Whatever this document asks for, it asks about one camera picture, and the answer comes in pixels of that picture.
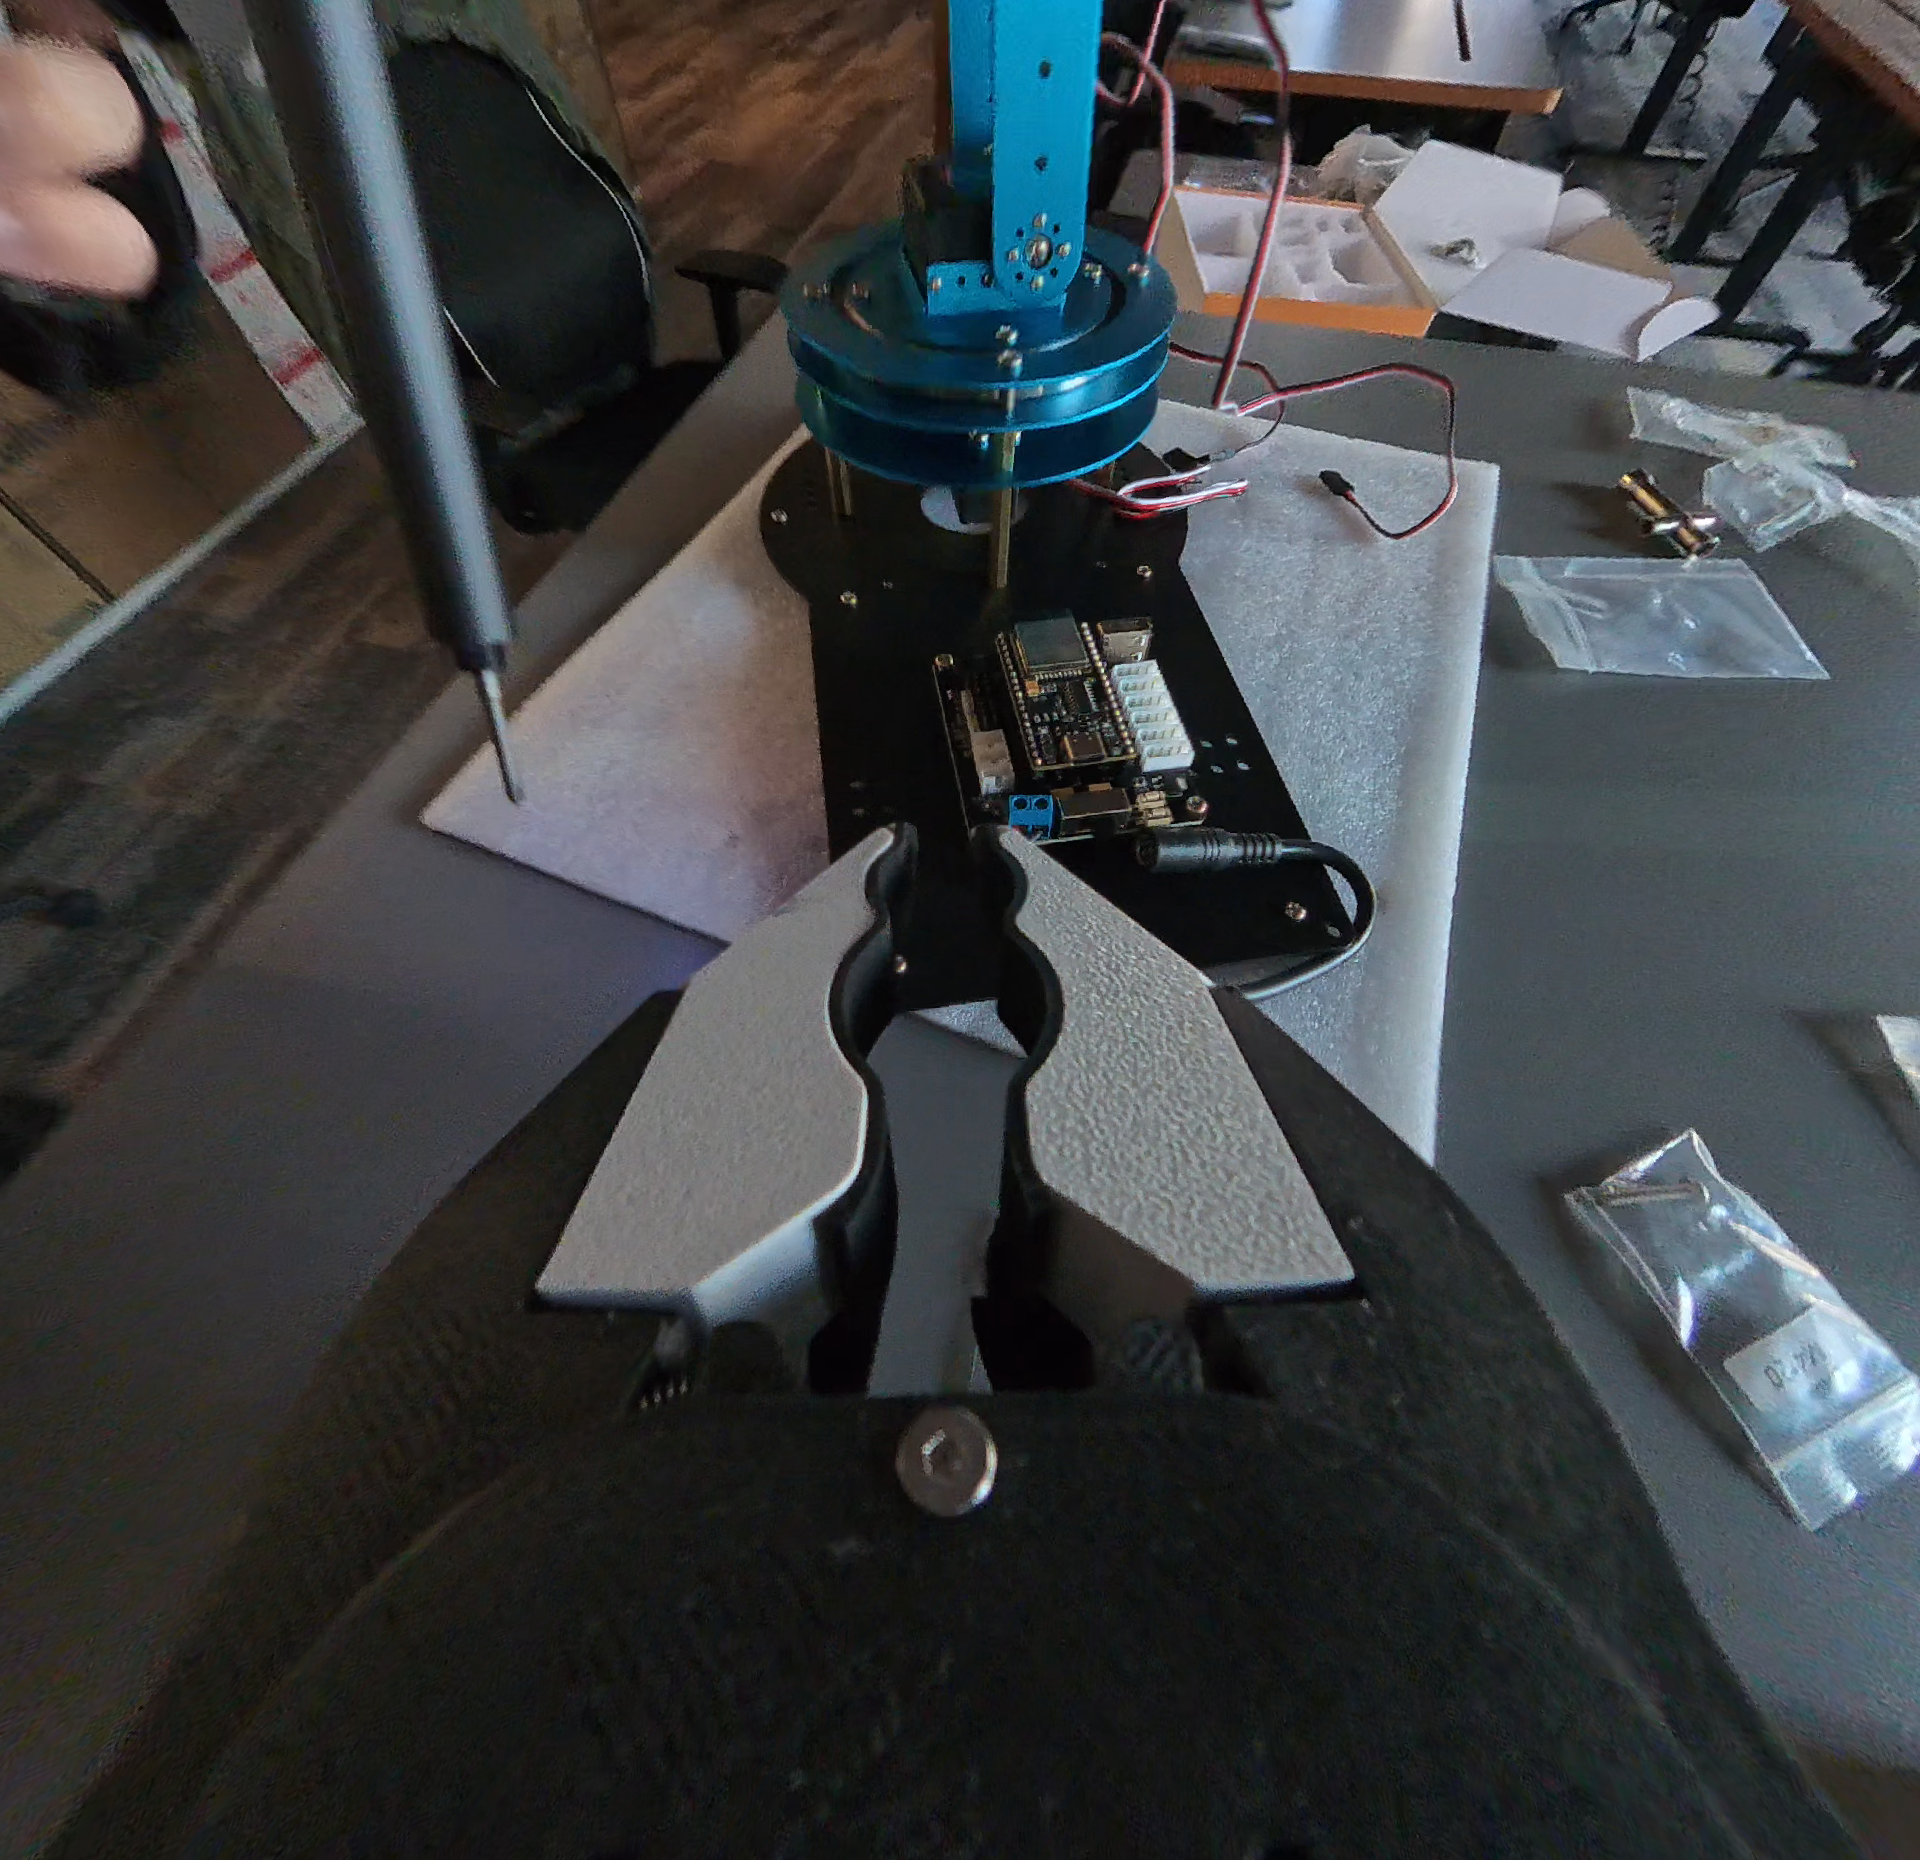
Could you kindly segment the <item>wad of clear plastic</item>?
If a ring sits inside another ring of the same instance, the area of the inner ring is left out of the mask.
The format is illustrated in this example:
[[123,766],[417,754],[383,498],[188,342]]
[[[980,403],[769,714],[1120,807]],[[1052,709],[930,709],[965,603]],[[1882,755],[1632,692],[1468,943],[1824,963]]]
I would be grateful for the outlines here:
[[1410,164],[1417,145],[1361,126],[1343,135],[1314,168],[1312,197],[1369,207]]

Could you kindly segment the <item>clear bag with white label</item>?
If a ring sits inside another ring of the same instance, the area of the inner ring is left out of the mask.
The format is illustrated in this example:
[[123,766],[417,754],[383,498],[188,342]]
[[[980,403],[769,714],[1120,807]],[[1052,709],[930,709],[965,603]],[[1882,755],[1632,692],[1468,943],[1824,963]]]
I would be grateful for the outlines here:
[[1772,1213],[1684,1129],[1564,1191],[1592,1268],[1710,1420],[1816,1533],[1916,1465],[1916,1372]]

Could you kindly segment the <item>person's left hand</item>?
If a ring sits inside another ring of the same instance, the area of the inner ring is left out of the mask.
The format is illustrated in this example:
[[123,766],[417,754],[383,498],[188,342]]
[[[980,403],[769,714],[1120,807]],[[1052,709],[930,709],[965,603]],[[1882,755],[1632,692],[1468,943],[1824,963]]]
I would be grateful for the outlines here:
[[2,49],[2,273],[40,287],[144,296],[156,247],[96,188],[141,150],[125,80],[90,49],[40,37]]

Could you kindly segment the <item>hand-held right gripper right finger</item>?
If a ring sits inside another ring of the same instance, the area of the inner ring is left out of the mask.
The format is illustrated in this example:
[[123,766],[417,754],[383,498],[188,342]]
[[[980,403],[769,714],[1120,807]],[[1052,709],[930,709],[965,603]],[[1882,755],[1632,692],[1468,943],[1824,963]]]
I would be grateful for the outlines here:
[[1350,1296],[1356,1272],[1260,1088],[1243,1010],[1008,826],[974,836],[1020,1048],[974,1327],[983,1357],[1097,1357],[1141,1322]]

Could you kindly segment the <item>wooden edged background desk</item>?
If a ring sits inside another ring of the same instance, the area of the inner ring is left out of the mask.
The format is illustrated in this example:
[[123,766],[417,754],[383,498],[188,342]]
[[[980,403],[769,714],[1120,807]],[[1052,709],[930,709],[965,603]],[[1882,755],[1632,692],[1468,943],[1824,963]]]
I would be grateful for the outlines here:
[[1711,168],[1667,257],[1691,263],[1734,214],[1744,180],[1762,165],[1793,105],[1814,117],[1810,147],[1785,191],[1740,247],[1713,293],[1702,336],[1789,342],[1796,330],[1750,323],[1743,311],[1788,254],[1812,212],[1856,169],[1916,168],[1916,0],[1774,0],[1785,18],[1768,49],[1772,75]]

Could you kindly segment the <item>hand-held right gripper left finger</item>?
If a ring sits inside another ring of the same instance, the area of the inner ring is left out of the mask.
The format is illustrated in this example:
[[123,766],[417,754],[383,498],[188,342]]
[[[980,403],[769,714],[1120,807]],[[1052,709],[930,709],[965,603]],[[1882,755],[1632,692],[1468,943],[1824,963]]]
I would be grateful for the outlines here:
[[898,1013],[916,858],[909,823],[877,826],[686,984],[541,1302],[875,1349],[898,1184],[868,1057]]

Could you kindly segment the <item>black office chair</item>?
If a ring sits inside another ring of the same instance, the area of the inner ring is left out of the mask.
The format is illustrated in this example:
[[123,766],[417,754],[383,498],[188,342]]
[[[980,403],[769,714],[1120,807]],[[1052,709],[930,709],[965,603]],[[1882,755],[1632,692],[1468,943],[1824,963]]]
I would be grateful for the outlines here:
[[741,347],[741,292],[784,264],[704,250],[715,361],[664,361],[637,201],[509,62],[409,41],[387,62],[488,498],[520,532],[580,531]]

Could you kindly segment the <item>cardboard box with foam insert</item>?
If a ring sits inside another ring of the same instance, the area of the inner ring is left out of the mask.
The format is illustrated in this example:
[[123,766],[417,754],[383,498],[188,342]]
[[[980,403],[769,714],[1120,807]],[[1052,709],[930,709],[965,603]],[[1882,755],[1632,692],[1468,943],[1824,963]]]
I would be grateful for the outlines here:
[[1179,183],[1158,259],[1180,311],[1230,317],[1247,285],[1254,317],[1377,336],[1425,336],[1467,273],[1399,238],[1381,202],[1290,197],[1257,264],[1268,197]]

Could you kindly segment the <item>flat clear plastic bag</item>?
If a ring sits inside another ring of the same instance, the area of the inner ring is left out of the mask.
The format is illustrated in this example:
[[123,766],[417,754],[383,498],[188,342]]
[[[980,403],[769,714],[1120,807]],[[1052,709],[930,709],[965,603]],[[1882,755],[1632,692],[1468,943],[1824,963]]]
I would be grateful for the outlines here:
[[1564,671],[1827,678],[1761,574],[1737,557],[1500,552],[1492,577]]

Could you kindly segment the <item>white foam sheet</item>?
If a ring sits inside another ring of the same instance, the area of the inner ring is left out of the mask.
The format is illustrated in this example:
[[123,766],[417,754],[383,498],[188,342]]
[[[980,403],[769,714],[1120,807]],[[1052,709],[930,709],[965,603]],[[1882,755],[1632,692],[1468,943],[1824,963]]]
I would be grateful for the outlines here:
[[[523,803],[486,747],[421,817],[440,836],[720,941],[832,859],[803,601],[760,547],[789,432],[510,721]],[[1377,889],[1367,946],[1268,1006],[1373,1114],[1433,1155],[1459,817],[1500,473],[1381,543],[1319,489],[1325,459],[1409,499],[1425,453],[1281,429],[1236,501],[1188,512],[1180,566],[1309,838]]]

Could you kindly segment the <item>blue toy robot arm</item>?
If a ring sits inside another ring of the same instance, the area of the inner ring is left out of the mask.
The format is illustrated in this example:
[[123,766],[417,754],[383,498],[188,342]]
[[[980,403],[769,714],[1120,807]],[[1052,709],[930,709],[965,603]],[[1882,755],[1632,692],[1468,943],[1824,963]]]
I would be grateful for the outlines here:
[[946,0],[948,145],[780,309],[812,445],[760,541],[808,611],[832,858],[909,823],[907,1008],[991,996],[974,836],[1007,826],[1210,980],[1353,957],[1369,886],[1306,838],[1141,449],[1176,311],[1089,221],[1102,0]]

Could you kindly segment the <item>crumpled clear plastic bag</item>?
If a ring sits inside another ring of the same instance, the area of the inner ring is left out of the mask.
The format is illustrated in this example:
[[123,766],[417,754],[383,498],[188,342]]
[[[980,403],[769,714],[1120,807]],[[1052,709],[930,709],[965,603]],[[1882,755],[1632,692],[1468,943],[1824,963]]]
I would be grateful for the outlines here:
[[1818,462],[1789,453],[1750,451],[1720,459],[1707,466],[1701,498],[1723,525],[1759,552],[1852,518],[1882,531],[1918,560],[1918,498],[1859,492]]
[[1844,435],[1789,420],[1779,410],[1707,407],[1645,386],[1630,386],[1625,403],[1632,438],[1706,456],[1711,462],[1765,458],[1838,471],[1858,462]]

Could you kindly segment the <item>grey background desk with slot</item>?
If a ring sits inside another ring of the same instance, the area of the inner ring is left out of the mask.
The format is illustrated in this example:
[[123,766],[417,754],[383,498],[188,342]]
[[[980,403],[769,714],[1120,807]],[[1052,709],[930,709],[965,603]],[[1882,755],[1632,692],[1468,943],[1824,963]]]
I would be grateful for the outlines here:
[[1268,93],[1268,31],[1293,96],[1545,117],[1564,93],[1535,0],[1190,0],[1165,75]]

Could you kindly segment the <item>grey electric screwdriver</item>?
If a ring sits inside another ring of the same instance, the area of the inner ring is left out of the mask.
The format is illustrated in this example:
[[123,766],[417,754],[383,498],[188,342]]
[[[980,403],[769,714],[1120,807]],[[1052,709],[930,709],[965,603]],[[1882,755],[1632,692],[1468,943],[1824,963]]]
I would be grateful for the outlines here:
[[372,0],[242,1],[427,619],[473,677],[520,800],[500,690],[513,620]]

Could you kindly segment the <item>open cardboard box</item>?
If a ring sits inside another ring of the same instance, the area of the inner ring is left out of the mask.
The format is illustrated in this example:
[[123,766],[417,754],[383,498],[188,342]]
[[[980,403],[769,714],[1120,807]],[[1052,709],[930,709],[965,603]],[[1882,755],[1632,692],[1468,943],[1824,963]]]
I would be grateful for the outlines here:
[[1635,365],[1718,317],[1600,191],[1545,168],[1429,141],[1375,202],[1431,263],[1433,240],[1477,240],[1484,263],[1457,268],[1467,280],[1439,309],[1456,317]]

